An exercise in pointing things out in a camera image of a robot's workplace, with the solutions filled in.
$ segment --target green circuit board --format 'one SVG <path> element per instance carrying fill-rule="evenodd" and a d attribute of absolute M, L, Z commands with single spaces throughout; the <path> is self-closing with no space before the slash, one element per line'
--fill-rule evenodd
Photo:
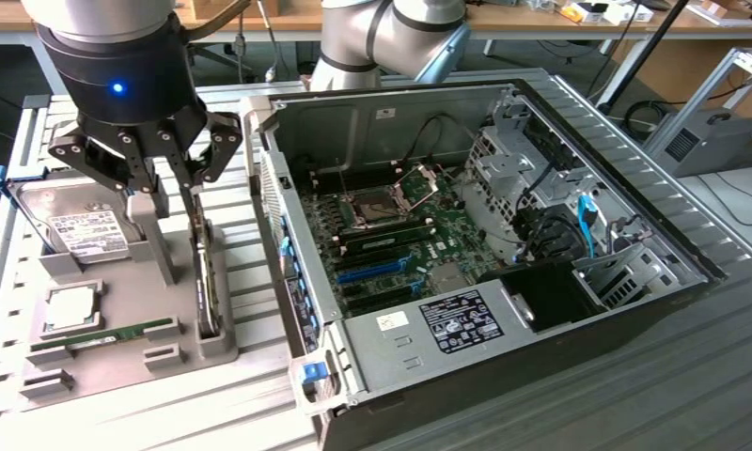
<path fill-rule="evenodd" d="M 500 259 L 480 240 L 479 229 L 466 210 L 456 208 L 459 193 L 444 175 L 438 176 L 436 185 L 439 191 L 406 215 L 399 215 L 394 209 L 388 210 L 383 207 L 388 203 L 390 185 L 350 191 L 347 196 L 346 194 L 303 194 L 303 209 L 319 244 L 325 273 L 339 304 L 348 316 L 440 294 L 466 283 L 468 286 L 474 285 L 484 272 L 502 268 Z M 410 205 L 423 199 L 431 191 L 428 179 L 420 171 L 414 171 L 402 181 L 400 186 Z M 366 204 L 356 211 L 358 208 L 352 207 L 355 203 L 352 199 L 372 199 L 374 202 L 382 202 L 375 204 L 380 208 L 372 208 Z M 358 257 L 363 261 L 367 260 L 367 263 L 340 270 L 339 265 L 344 259 L 335 237 L 340 236 L 341 230 L 348 232 L 355 230 L 358 216 L 362 214 L 370 216 L 367 222 L 374 227 L 372 230 L 379 230 L 382 226 L 400 225 L 403 222 L 424 221 L 427 218 L 431 218 L 432 224 L 415 227 L 411 231 L 402 232 L 402 235 L 387 234 L 390 237 L 398 237 L 390 248 L 372 253 L 360 250 L 362 255 Z M 370 256 L 384 255 L 392 257 L 386 260 L 370 258 Z M 352 283 L 339 283 L 337 278 L 347 271 L 367 270 L 400 258 L 407 262 L 403 271 L 363 278 Z M 459 274 L 454 280 L 446 282 L 444 273 Z M 408 287 L 415 287 L 415 290 L 408 292 Z M 368 303 L 366 306 L 358 304 L 360 300 L 368 297 L 379 298 L 380 295 L 386 298 L 379 299 L 378 302 Z"/>

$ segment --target blue led light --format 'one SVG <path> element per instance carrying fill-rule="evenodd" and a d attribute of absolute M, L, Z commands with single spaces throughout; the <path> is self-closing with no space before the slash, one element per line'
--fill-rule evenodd
<path fill-rule="evenodd" d="M 128 87 L 121 84 L 121 83 L 112 83 L 112 92 L 117 95 L 121 96 L 123 94 L 125 94 Z"/>

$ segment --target slotted metal table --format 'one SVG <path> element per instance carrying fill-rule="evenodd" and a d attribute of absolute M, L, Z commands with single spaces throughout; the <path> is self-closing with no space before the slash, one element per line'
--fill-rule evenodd
<path fill-rule="evenodd" d="M 652 165 L 635 143 L 566 82 L 544 70 L 455 74 L 452 81 L 524 78 L 595 148 L 728 272 L 724 284 L 620 350 L 507 393 L 371 449 L 752 449 L 752 256 L 699 200 Z M 407 83 L 388 78 L 387 85 Z M 220 86 L 199 91 L 209 108 L 233 111 L 244 96 L 301 90 L 299 83 Z M 67 97 L 27 109 L 11 167 L 47 157 L 52 126 L 75 118 Z M 205 144 L 203 135 L 196 146 Z M 260 143 L 253 141 L 255 152 Z M 156 168 L 168 193 L 172 172 Z M 236 362 L 12 412 L 29 327 L 32 282 L 45 278 L 25 219 L 0 202 L 0 449 L 309 450 L 309 418 L 297 410 L 287 378 L 288 350 L 264 266 L 243 155 L 204 207 L 227 239 L 228 280 L 237 323 Z M 183 205 L 164 230 L 185 227 Z"/>

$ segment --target blue cable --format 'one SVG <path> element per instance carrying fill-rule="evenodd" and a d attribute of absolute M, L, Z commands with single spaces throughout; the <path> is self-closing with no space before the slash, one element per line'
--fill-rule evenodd
<path fill-rule="evenodd" d="M 594 258 L 596 252 L 594 249 L 594 237 L 591 236 L 591 226 L 596 222 L 596 217 L 599 216 L 599 209 L 594 203 L 594 199 L 583 194 L 579 197 L 579 203 L 576 207 L 576 217 L 579 218 L 579 228 L 586 236 L 586 241 L 588 242 L 588 257 Z"/>

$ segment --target motherboard chip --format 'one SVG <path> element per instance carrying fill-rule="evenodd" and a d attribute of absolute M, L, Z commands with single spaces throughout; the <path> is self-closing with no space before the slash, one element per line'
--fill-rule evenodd
<path fill-rule="evenodd" d="M 460 268 L 455 262 L 436 266 L 431 269 L 428 274 L 431 277 L 431 283 L 435 285 L 435 288 L 438 288 L 438 292 L 440 293 L 454 291 L 470 285 L 468 280 L 463 277 L 463 273 L 460 272 Z"/>

